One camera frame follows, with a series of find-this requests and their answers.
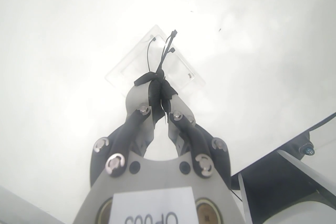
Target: white surface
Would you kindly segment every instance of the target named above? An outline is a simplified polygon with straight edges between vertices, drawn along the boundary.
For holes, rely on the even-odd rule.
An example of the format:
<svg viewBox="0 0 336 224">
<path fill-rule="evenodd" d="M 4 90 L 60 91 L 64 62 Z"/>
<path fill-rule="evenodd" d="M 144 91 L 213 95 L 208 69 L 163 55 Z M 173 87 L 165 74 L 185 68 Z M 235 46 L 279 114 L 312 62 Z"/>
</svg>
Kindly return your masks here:
<svg viewBox="0 0 336 224">
<path fill-rule="evenodd" d="M 64 224 L 42 207 L 36 207 L 0 186 L 1 224 Z"/>
<path fill-rule="evenodd" d="M 104 76 L 154 24 L 178 31 L 176 46 L 206 82 L 190 107 L 227 142 L 237 172 L 336 110 L 335 7 L 335 0 L 0 0 L 0 184 L 72 222 L 89 191 L 93 143 L 126 115 Z M 148 152 L 174 157 L 160 127 Z"/>
<path fill-rule="evenodd" d="M 296 204 L 266 220 L 264 224 L 333 224 L 336 211 L 319 202 Z"/>
<path fill-rule="evenodd" d="M 169 215 L 170 212 L 175 214 L 177 222 L 173 215 Z M 198 224 L 192 188 L 181 187 L 114 194 L 109 224 L 133 224 L 133 222 L 140 222 L 135 221 L 138 215 L 144 221 L 148 214 L 151 215 L 153 223 L 161 223 L 163 215 L 162 224 Z M 129 216 L 133 221 L 126 221 Z"/>
</svg>

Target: clear plastic container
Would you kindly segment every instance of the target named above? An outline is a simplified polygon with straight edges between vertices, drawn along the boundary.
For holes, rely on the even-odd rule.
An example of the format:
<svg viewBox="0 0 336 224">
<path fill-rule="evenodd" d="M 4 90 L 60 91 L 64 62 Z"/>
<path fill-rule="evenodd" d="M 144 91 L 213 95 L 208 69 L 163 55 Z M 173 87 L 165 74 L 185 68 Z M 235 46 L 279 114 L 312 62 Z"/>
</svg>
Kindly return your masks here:
<svg viewBox="0 0 336 224">
<path fill-rule="evenodd" d="M 150 44 L 148 59 L 150 70 L 155 72 L 167 39 L 167 36 L 157 25 L 152 27 L 139 43 L 105 76 L 105 79 L 118 89 L 124 97 L 134 86 L 134 81 L 149 71 L 147 48 L 154 37 L 156 40 Z M 175 52 L 167 54 L 162 69 L 171 86 L 179 94 L 188 97 L 201 89 L 205 82 L 174 46 L 174 41 L 170 47 L 174 47 Z"/>
</svg>

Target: black wire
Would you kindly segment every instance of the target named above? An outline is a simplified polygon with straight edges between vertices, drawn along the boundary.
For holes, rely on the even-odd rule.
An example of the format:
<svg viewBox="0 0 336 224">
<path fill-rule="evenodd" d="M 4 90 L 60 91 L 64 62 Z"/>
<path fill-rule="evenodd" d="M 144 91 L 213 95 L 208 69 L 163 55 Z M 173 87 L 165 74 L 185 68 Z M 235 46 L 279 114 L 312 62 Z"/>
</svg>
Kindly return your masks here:
<svg viewBox="0 0 336 224">
<path fill-rule="evenodd" d="M 149 59 L 148 59 L 148 51 L 149 51 L 149 46 L 150 46 L 150 43 L 152 43 L 153 41 L 155 41 L 156 38 L 154 37 L 148 44 L 148 47 L 147 47 L 147 65 L 148 65 L 148 72 L 150 72 L 150 67 L 149 67 Z"/>
<path fill-rule="evenodd" d="M 234 192 L 233 192 L 233 190 L 231 189 L 231 192 L 241 201 L 241 202 L 243 202 L 243 200 L 241 200 L 240 198 L 239 198 L 239 196 L 237 195 L 237 194 L 235 194 Z"/>
<path fill-rule="evenodd" d="M 169 35 L 169 36 L 167 37 L 167 39 L 166 39 L 165 46 L 163 47 L 163 50 L 162 50 L 161 59 L 163 58 L 163 54 L 164 54 L 164 52 L 165 52 L 165 48 L 166 48 L 167 42 L 168 42 L 168 40 L 169 40 L 170 37 L 171 37 L 171 35 Z"/>
</svg>

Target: metal pivot pin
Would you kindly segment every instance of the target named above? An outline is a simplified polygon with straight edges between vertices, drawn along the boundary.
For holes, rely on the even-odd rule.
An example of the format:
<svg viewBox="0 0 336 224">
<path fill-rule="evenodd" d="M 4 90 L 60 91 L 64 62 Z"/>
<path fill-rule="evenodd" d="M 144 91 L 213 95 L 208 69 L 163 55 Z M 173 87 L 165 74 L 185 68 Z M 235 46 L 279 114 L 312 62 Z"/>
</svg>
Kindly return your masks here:
<svg viewBox="0 0 336 224">
<path fill-rule="evenodd" d="M 173 112 L 173 116 L 174 116 L 175 121 L 179 121 L 179 120 L 182 119 L 183 114 L 181 112 L 179 112 L 178 110 L 175 110 Z"/>
<path fill-rule="evenodd" d="M 138 110 L 143 114 L 147 115 L 150 112 L 150 108 L 146 104 L 142 104 L 139 106 Z"/>
<path fill-rule="evenodd" d="M 109 145 L 108 138 L 107 137 L 102 137 L 102 138 L 100 138 L 96 141 L 96 143 L 93 146 L 93 150 L 96 153 L 99 153 L 104 146 L 108 146 L 108 145 Z"/>
<path fill-rule="evenodd" d="M 224 140 L 218 138 L 218 137 L 214 137 L 211 141 L 211 145 L 212 148 L 216 149 L 222 149 L 224 152 L 226 152 L 228 150 L 228 147 L 226 145 L 226 143 L 224 142 Z"/>
<path fill-rule="evenodd" d="M 205 154 L 199 154 L 196 156 L 195 160 L 199 163 L 199 166 L 202 169 L 202 175 L 204 177 L 210 177 L 215 167 L 212 159 Z"/>
<path fill-rule="evenodd" d="M 125 165 L 125 157 L 122 154 L 115 153 L 108 158 L 105 164 L 106 172 L 111 175 L 114 169 Z"/>
</svg>

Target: black cable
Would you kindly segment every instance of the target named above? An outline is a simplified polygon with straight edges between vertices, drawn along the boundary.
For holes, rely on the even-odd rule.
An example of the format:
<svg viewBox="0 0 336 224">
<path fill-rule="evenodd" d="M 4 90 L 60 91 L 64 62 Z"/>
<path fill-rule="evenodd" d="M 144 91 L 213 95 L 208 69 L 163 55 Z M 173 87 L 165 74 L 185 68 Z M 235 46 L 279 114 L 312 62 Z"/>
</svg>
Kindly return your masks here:
<svg viewBox="0 0 336 224">
<path fill-rule="evenodd" d="M 150 67 L 149 67 L 149 59 L 148 59 L 148 51 L 149 51 L 149 46 L 150 46 L 150 43 L 152 43 L 153 41 L 155 41 L 156 38 L 154 37 L 148 44 L 148 47 L 147 47 L 147 64 L 148 64 L 148 72 L 150 72 Z"/>
<path fill-rule="evenodd" d="M 168 40 L 169 40 L 170 37 L 171 37 L 171 35 L 169 35 L 169 36 L 167 37 L 167 39 L 166 39 L 165 46 L 163 47 L 163 50 L 162 50 L 161 59 L 162 59 L 162 57 L 163 57 L 163 53 L 165 52 L 165 48 L 166 48 L 167 42 L 168 42 Z"/>
<path fill-rule="evenodd" d="M 243 202 L 243 200 L 241 200 L 240 198 L 239 198 L 239 196 L 237 195 L 237 194 L 235 194 L 234 192 L 233 192 L 233 190 L 231 189 L 231 192 L 241 201 L 241 202 Z"/>
<path fill-rule="evenodd" d="M 177 34 L 177 31 L 174 30 L 174 31 L 171 32 L 170 36 L 167 38 L 166 43 L 167 43 L 167 41 L 168 41 L 169 38 L 170 38 L 170 40 L 169 40 L 169 43 L 168 43 L 168 45 L 167 45 L 167 48 L 165 48 L 165 49 L 163 50 L 163 54 L 162 54 L 162 57 L 161 57 L 161 61 L 160 61 L 160 64 L 159 64 L 159 66 L 158 66 L 158 68 L 157 68 L 156 71 L 158 71 L 159 69 L 162 69 L 162 63 L 163 63 L 163 61 L 165 60 L 166 55 L 167 55 L 167 54 L 169 53 L 169 51 L 170 51 L 170 50 L 169 50 L 170 45 L 171 45 L 171 43 L 173 42 L 173 39 L 174 39 L 174 37 L 176 36 L 176 34 Z"/>
</svg>

